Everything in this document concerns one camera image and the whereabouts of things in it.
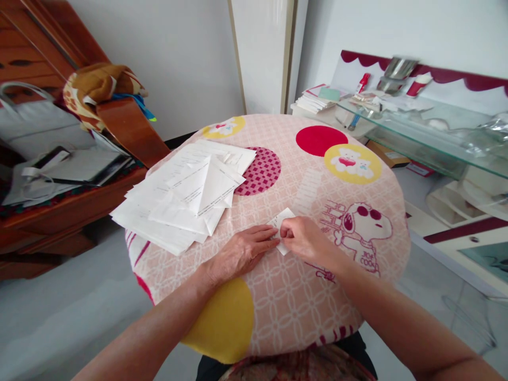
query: yellow circle pattern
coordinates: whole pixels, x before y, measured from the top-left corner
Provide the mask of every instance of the yellow circle pattern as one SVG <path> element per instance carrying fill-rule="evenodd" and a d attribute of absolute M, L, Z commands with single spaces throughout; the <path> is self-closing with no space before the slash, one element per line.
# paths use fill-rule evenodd
<path fill-rule="evenodd" d="M 245 126 L 242 116 L 232 117 L 222 123 L 212 124 L 203 129 L 203 136 L 208 139 L 224 139 L 235 135 Z"/>
<path fill-rule="evenodd" d="M 324 154 L 324 164 L 338 178 L 353 184 L 369 184 L 381 176 L 383 166 L 375 153 L 363 146 L 338 144 Z"/>
<path fill-rule="evenodd" d="M 254 327 L 254 302 L 241 278 L 223 285 L 208 301 L 182 343 L 223 364 L 245 357 Z"/>

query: white handbag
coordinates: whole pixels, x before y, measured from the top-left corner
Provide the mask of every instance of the white handbag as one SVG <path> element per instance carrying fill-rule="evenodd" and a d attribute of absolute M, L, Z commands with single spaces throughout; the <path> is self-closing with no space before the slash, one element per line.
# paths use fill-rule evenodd
<path fill-rule="evenodd" d="M 26 87 L 43 101 L 14 104 L 5 94 L 8 87 Z M 44 90 L 23 82 L 5 82 L 0 86 L 0 139 L 26 160 L 49 152 L 58 145 L 86 149 L 95 145 L 80 121 L 53 104 L 55 99 Z"/>

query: dark pants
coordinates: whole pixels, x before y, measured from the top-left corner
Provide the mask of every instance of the dark pants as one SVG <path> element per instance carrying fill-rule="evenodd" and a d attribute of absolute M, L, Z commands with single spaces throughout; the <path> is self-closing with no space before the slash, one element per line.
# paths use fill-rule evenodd
<path fill-rule="evenodd" d="M 362 364 L 377 379 L 376 369 L 365 351 L 367 346 L 361 338 L 360 332 L 334 344 Z M 231 365 L 222 364 L 213 358 L 203 356 L 197 368 L 196 381 L 217 381 L 230 367 Z"/>

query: teddy bear print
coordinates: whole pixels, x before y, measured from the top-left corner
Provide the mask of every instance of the teddy bear print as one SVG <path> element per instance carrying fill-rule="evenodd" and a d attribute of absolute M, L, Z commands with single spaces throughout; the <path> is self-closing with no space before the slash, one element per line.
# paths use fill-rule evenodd
<path fill-rule="evenodd" d="M 358 159 L 355 165 L 356 174 L 358 176 L 363 176 L 365 178 L 372 178 L 374 176 L 374 172 L 369 168 L 370 161 Z"/>
<path fill-rule="evenodd" d="M 215 128 L 219 134 L 227 136 L 233 133 L 233 128 L 236 126 L 237 124 L 234 122 L 234 118 L 229 118 L 228 120 L 217 124 Z"/>
<path fill-rule="evenodd" d="M 339 156 L 332 158 L 331 163 L 339 172 L 348 172 L 350 174 L 356 173 L 356 164 L 358 158 L 361 156 L 360 152 L 353 151 L 349 148 L 339 148 Z"/>

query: hand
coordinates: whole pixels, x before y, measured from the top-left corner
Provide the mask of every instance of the hand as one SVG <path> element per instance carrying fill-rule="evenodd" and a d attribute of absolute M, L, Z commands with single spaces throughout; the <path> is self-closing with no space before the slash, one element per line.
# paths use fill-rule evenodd
<path fill-rule="evenodd" d="M 304 261 L 329 270 L 337 258 L 343 256 L 309 217 L 285 219 L 280 226 L 280 236 L 284 245 Z"/>
<path fill-rule="evenodd" d="M 271 225 L 258 225 L 236 233 L 219 253 L 204 263 L 206 273 L 214 285 L 252 271 L 266 251 L 273 249 L 280 240 L 272 237 L 277 229 Z"/>

